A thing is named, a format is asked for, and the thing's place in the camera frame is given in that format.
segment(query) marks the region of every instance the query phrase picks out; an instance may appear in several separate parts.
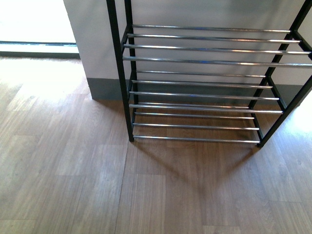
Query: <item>white wall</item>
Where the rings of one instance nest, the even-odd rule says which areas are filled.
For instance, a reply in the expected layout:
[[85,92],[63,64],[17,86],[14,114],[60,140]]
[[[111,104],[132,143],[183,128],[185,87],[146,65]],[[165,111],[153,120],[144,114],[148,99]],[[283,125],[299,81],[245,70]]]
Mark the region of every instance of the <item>white wall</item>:
[[[265,28],[265,29],[288,29],[298,13],[304,0],[133,0],[134,23],[136,24],[159,24],[159,25],[181,25],[181,26],[211,26],[211,27],[236,27],[236,28]],[[117,79],[117,69],[113,51],[107,6],[105,0],[64,0],[68,16],[74,31],[80,57],[88,78],[111,78]],[[116,0],[117,14],[119,20],[120,36],[125,27],[124,5],[122,0]],[[304,36],[311,38],[311,15],[310,23],[303,25]],[[190,31],[173,31],[171,34],[186,35]],[[212,35],[222,37],[272,37],[272,35],[257,35],[243,33],[211,33],[199,32],[199,35]],[[136,39],[136,43],[163,44],[160,40]],[[207,42],[207,41],[184,41],[166,40],[166,45],[189,45],[204,47],[236,47],[254,49],[277,49],[278,44],[255,44],[255,43],[227,43]],[[186,58],[186,59],[223,59],[240,61],[271,61],[272,56],[249,54],[217,54],[192,52],[185,53],[168,52],[160,50],[140,50],[137,56],[145,57],[165,57],[165,58]],[[292,57],[284,56],[284,62],[293,62]],[[309,63],[310,60],[298,57],[299,62]],[[126,69],[129,70],[129,62],[125,62]],[[219,72],[234,74],[254,74],[263,75],[265,67],[238,67],[238,66],[216,66],[201,64],[169,64],[141,62],[138,68],[153,70],[192,70],[202,72]],[[303,84],[311,74],[311,70],[303,69],[277,69],[274,80],[278,84]],[[192,77],[197,80],[220,80],[220,78]],[[189,77],[175,77],[172,79],[189,79]],[[252,82],[247,79],[236,79],[237,82]]]

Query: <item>metal bar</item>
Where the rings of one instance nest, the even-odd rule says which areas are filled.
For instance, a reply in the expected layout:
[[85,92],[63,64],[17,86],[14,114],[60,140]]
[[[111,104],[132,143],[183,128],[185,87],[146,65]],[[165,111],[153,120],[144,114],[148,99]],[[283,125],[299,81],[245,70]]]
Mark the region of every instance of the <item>metal bar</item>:
[[312,64],[306,63],[274,63],[274,62],[244,62],[244,61],[223,61],[223,60],[191,60],[176,58],[141,58],[123,56],[123,60],[128,61],[153,61],[153,62],[182,62],[182,63],[199,63],[209,65],[231,65],[231,66],[262,66],[262,67],[295,67],[295,68],[312,68]]
[[303,85],[303,87],[299,90],[297,95],[293,98],[290,104],[287,106],[284,114],[282,114],[277,121],[274,123],[272,128],[268,131],[268,133],[263,137],[258,147],[263,147],[264,144],[270,139],[273,133],[277,130],[277,128],[282,124],[282,122],[287,118],[287,116],[292,112],[292,110],[297,106],[297,104],[305,97],[306,93],[312,88],[312,76],[308,79],[308,81]]
[[74,46],[77,47],[76,43],[72,42],[37,42],[37,41],[6,41],[0,40],[0,44],[10,45],[46,45],[46,46]]
[[128,102],[128,97],[127,97],[127,84],[126,84],[126,78],[125,78],[124,67],[123,67],[123,62],[122,62],[122,52],[121,52],[121,46],[120,46],[116,5],[115,5],[115,1],[112,1],[112,0],[106,0],[106,4],[107,4],[108,16],[109,16],[109,21],[110,21],[110,26],[111,26],[111,32],[112,32],[112,38],[113,38],[113,44],[114,44],[114,51],[115,51],[119,83],[120,83],[122,102],[123,102],[123,108],[125,112],[129,141],[134,141],[133,133],[132,133],[129,102]]
[[299,40],[281,39],[253,39],[253,38],[221,38],[202,36],[174,36],[174,35],[149,35],[128,33],[130,38],[158,38],[158,39],[188,39],[188,40],[214,40],[214,41],[235,41],[235,42],[259,42],[259,43],[299,43]]
[[274,84],[272,77],[271,76],[267,77],[267,81],[268,81],[269,85],[273,86],[272,93],[273,93],[274,97],[278,98],[277,103],[278,103],[279,107],[281,108],[281,110],[284,111],[286,109],[287,105],[284,102],[283,98],[281,97],[276,85]]
[[200,126],[200,125],[178,125],[178,124],[155,124],[155,123],[133,123],[134,126],[141,127],[165,127],[165,128],[194,128],[209,130],[244,130],[257,131],[259,128],[239,128],[239,127],[223,127],[223,126]]
[[250,110],[250,109],[226,109],[226,108],[205,108],[191,106],[164,106],[164,105],[141,105],[129,104],[130,108],[147,108],[147,109],[168,109],[168,110],[189,110],[189,111],[220,111],[220,112],[235,112],[235,113],[259,113],[259,114],[282,114],[282,111],[271,110]]
[[134,80],[133,83],[139,84],[166,84],[166,85],[194,85],[194,86],[210,86],[210,87],[227,87],[227,88],[257,88],[271,89],[273,86],[260,86],[252,84],[236,84],[236,83],[214,83],[214,82],[190,82],[190,81],[169,81],[169,80]]
[[205,141],[205,142],[222,142],[222,143],[253,143],[253,144],[258,144],[260,142],[258,140],[223,140],[223,139],[182,138],[182,137],[162,137],[162,136],[134,136],[134,138],[181,140],[181,141]]
[[274,100],[276,97],[248,97],[248,96],[229,96],[229,95],[208,95],[208,94],[174,94],[174,93],[154,93],[154,92],[133,92],[133,95],[149,95],[149,96],[175,96],[175,97],[190,97],[190,98],[226,98],[226,99],[239,99],[239,100]]
[[218,73],[201,73],[201,72],[169,72],[169,71],[143,71],[143,70],[137,70],[136,72],[137,73],[152,73],[152,74],[167,74],[167,75],[265,78],[265,76],[262,76],[262,75],[218,74]]
[[128,33],[129,33],[129,29],[130,29],[130,24],[127,24],[125,31],[123,33],[121,42],[120,42],[120,47],[121,47],[121,53],[123,54],[124,50],[125,50],[125,43],[127,43],[128,40]]
[[289,30],[273,29],[246,29],[246,28],[216,28],[216,27],[189,27],[189,26],[164,26],[164,25],[143,25],[134,24],[134,28],[162,28],[162,29],[183,29],[200,31],[221,31],[221,32],[246,32],[246,33],[289,33]]
[[307,43],[307,41],[298,33],[297,31],[292,33],[293,38],[300,39],[301,42],[299,43],[299,46],[301,49],[303,49],[305,52],[310,52],[309,58],[312,60],[312,47]]
[[309,55],[311,52],[305,51],[279,51],[279,50],[244,50],[244,49],[225,49],[225,48],[197,48],[182,46],[159,46],[159,45],[129,45],[125,44],[125,48],[132,49],[162,49],[162,50],[185,50],[185,51],[201,51],[201,52],[218,52],[218,53],[250,53],[250,54],[282,54],[282,55]]
[[139,104],[140,105],[193,106],[193,107],[217,107],[217,108],[248,109],[248,106],[217,106],[217,105],[199,105],[199,104],[183,104],[183,103],[140,102]]
[[261,141],[263,139],[263,133],[261,131],[260,124],[258,122],[257,116],[255,115],[255,113],[251,113],[251,115],[252,115],[252,118],[253,118],[254,126],[256,128],[258,128],[257,134],[258,134],[259,140]]
[[157,117],[217,118],[217,119],[230,119],[230,120],[249,120],[249,119],[254,119],[253,117],[184,115],[184,114],[146,113],[146,112],[136,112],[136,115],[137,116],[157,116]]

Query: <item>gray baseboard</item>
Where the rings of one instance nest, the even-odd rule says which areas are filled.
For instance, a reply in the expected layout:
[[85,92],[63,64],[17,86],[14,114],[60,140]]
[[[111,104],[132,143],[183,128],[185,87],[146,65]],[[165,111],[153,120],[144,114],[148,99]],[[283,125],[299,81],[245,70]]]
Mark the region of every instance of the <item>gray baseboard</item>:
[[17,58],[80,59],[79,53],[0,51],[0,56],[2,56],[2,57],[17,57]]
[[[121,100],[121,91],[118,79],[101,79],[101,78],[87,78],[91,95],[93,99],[103,100]],[[286,104],[289,104],[293,97],[298,93],[301,85],[276,85],[280,94]],[[232,96],[253,96],[254,89],[225,89],[196,86],[165,86],[165,85],[140,85],[139,90],[146,92],[164,92],[164,93],[193,93],[193,94],[212,94],[212,95],[232,95]],[[262,97],[273,97],[270,90],[264,90]],[[140,101],[165,101],[166,97],[140,96]],[[193,97],[170,97],[170,101],[193,101],[202,102],[201,98]],[[228,102],[228,99],[207,99],[207,102]],[[248,103],[248,100],[231,100],[232,104]],[[276,101],[261,101],[259,104],[277,104]]]

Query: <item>floor plank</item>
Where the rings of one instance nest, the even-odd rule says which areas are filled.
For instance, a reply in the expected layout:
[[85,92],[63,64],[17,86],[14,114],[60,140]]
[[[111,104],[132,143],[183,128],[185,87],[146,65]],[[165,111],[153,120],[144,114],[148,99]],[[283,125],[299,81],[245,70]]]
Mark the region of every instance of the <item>floor plank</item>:
[[32,234],[35,220],[0,220],[1,234]]
[[195,149],[168,148],[171,169],[166,173],[165,233],[202,234],[203,184],[197,175]]
[[44,193],[32,193],[29,184],[30,159],[39,139],[36,136],[12,136],[0,154],[0,219],[36,219]]
[[241,233],[278,233],[269,198],[254,160],[257,151],[242,145],[220,148],[220,153],[227,159],[227,170],[231,175],[231,190]]
[[204,226],[204,234],[240,234],[240,229],[233,226]]
[[228,155],[220,154],[223,144],[197,144],[197,172],[202,189],[200,202],[203,225],[237,226],[238,219],[226,168]]
[[[92,100],[81,61],[0,58],[0,64],[0,233],[312,232],[312,95],[261,150],[248,144],[128,142],[122,102]],[[258,118],[267,128],[276,116]],[[252,124],[194,121],[208,123]]]
[[37,219],[34,233],[71,233],[85,177],[54,177]]
[[301,202],[295,183],[288,171],[283,155],[276,149],[272,153],[271,142],[254,158],[266,193],[271,201]]
[[280,234],[311,232],[312,223],[302,203],[271,201],[270,205]]
[[127,230],[130,234],[164,234],[165,221],[165,197],[166,179],[163,175],[132,175],[136,186],[130,191],[123,188],[122,196],[132,197],[129,213],[118,212],[127,215],[129,220],[125,227],[117,227],[116,233]]
[[83,184],[73,234],[115,233],[126,145],[99,145]]

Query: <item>black metal frame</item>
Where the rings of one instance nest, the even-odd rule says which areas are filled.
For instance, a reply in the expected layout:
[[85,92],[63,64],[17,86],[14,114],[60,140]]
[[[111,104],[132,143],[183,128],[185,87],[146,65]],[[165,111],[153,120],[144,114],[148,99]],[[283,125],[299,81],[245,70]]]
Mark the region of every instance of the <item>black metal frame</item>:
[[[155,138],[155,139],[171,139],[171,140],[195,140],[195,141],[209,141],[209,142],[243,142],[243,143],[257,143],[258,147],[263,147],[264,144],[269,140],[269,138],[273,135],[273,133],[277,130],[277,128],[281,125],[281,123],[286,119],[286,117],[291,113],[291,111],[300,103],[300,101],[307,95],[309,90],[312,88],[312,76],[308,79],[308,81],[303,85],[303,87],[300,89],[300,91],[297,93],[297,95],[293,98],[293,100],[290,102],[289,105],[286,105],[282,97],[280,96],[280,93],[274,84],[272,80],[272,75],[274,73],[274,70],[277,66],[281,67],[289,67],[289,66],[296,66],[296,67],[311,67],[311,64],[283,64],[279,63],[282,59],[284,54],[287,54],[286,49],[289,46],[289,43],[295,42],[299,44],[301,49],[305,52],[308,52],[307,55],[310,59],[312,59],[312,47],[302,38],[302,36],[298,33],[298,29],[303,22],[305,16],[309,12],[310,8],[312,7],[312,0],[305,0],[304,4],[302,5],[298,15],[296,16],[293,24],[291,25],[289,30],[281,30],[280,32],[287,33],[284,40],[278,40],[281,41],[281,45],[279,47],[279,50],[275,53],[275,56],[271,63],[246,63],[246,62],[232,62],[232,61],[197,61],[197,60],[182,60],[182,59],[163,59],[163,58],[137,58],[136,57],[136,48],[144,48],[144,46],[137,46],[135,45],[135,37],[159,37],[159,38],[171,38],[175,37],[176,39],[182,39],[180,36],[163,36],[163,35],[138,35],[134,34],[134,27],[138,28],[173,28],[173,29],[188,29],[188,30],[208,30],[208,31],[250,31],[254,32],[257,30],[254,29],[229,29],[229,28],[195,28],[195,27],[176,27],[176,26],[153,26],[153,25],[133,25],[133,17],[132,17],[132,7],[131,7],[131,0],[125,0],[125,14],[126,14],[126,20],[127,20],[127,26],[124,31],[122,40],[120,41],[119,38],[119,30],[118,30],[118,22],[117,22],[117,14],[116,14],[116,6],[114,0],[106,0],[107,7],[108,7],[108,14],[109,14],[109,20],[110,20],[110,26],[112,31],[112,37],[113,37],[113,44],[114,44],[114,50],[115,50],[115,56],[117,61],[117,69],[118,69],[118,75],[119,75],[119,82],[120,82],[120,88],[122,93],[122,100],[123,100],[123,106],[124,106],[124,112],[126,117],[126,124],[127,124],[127,130],[129,135],[129,140],[134,141],[134,138]],[[278,32],[278,30],[258,30],[258,32]],[[233,38],[199,38],[199,37],[190,37],[188,36],[188,39],[204,39],[204,40],[236,40]],[[250,42],[253,39],[242,39],[242,41]],[[129,48],[130,56],[129,57],[123,57],[123,52],[125,48]],[[164,49],[164,47],[157,47],[155,46],[155,49]],[[166,48],[166,49],[177,49],[177,50],[198,50],[198,51],[204,51],[209,49],[203,49],[203,48],[184,48],[184,47],[173,47],[173,48]],[[237,52],[232,49],[228,49],[227,51],[230,52]],[[238,51],[240,53],[265,53],[264,51]],[[124,66],[123,61],[129,60],[131,61],[131,75],[129,78],[129,86],[127,88],[126,85],[126,78],[125,78],[125,72],[124,72]],[[179,73],[179,72],[166,72],[166,71],[137,71],[137,61],[171,61],[171,62],[188,62],[188,63],[205,63],[205,64],[224,64],[224,65],[256,65],[256,66],[269,66],[264,76],[253,76],[253,75],[228,75],[228,74],[200,74],[200,73]],[[172,95],[172,94],[166,94],[166,93],[152,93],[152,92],[139,92],[138,91],[138,83],[137,82],[137,73],[138,72],[144,72],[144,73],[167,73],[167,74],[186,74],[186,75],[203,75],[203,76],[233,76],[233,77],[260,77],[262,78],[262,81],[260,82],[259,86],[266,87],[269,85],[271,87],[271,91],[274,95],[274,100],[277,100],[277,103],[281,109],[281,112],[271,112],[271,114],[278,114],[281,113],[277,121],[273,124],[273,126],[270,128],[270,130],[263,135],[257,116],[258,113],[270,113],[270,111],[258,111],[254,110],[254,106],[256,105],[257,101],[260,100],[260,95],[262,94],[263,88],[257,88],[255,94],[253,97],[249,97],[251,100],[249,105],[246,108],[243,107],[227,107],[222,108],[222,106],[203,106],[203,105],[187,105],[187,104],[166,104],[166,103],[139,103],[139,95]],[[130,96],[133,95],[134,97],[134,104],[129,104]],[[191,94],[173,94],[176,96],[185,96],[185,95],[191,95]],[[206,95],[209,97],[217,98],[217,96],[214,95]],[[220,96],[221,98],[229,98],[229,96]],[[234,99],[247,99],[245,96],[236,97],[231,96],[230,98]],[[130,114],[130,108],[133,108],[132,117]],[[197,138],[179,138],[179,137],[158,137],[158,136],[134,136],[133,135],[133,127],[134,125],[139,126],[160,126],[164,127],[164,125],[159,124],[138,124],[135,123],[135,117],[137,114],[138,108],[159,108],[159,109],[178,109],[178,110],[202,110],[202,111],[232,111],[232,112],[238,112],[241,110],[243,113],[250,113],[251,119],[253,120],[255,128],[253,130],[257,130],[257,134],[259,137],[259,141],[250,141],[250,140],[217,140],[217,139],[197,139]],[[194,117],[195,115],[181,115],[186,117]],[[166,125],[167,127],[181,127],[181,125]],[[185,125],[186,128],[200,128],[199,126],[191,126],[191,125]]]
[[[0,45],[36,45],[36,46],[63,46],[77,47],[76,43],[71,42],[31,42],[31,41],[0,41]],[[79,59],[79,53],[66,52],[21,52],[0,50],[0,56],[8,57],[33,57],[33,58],[58,58],[58,59]]]

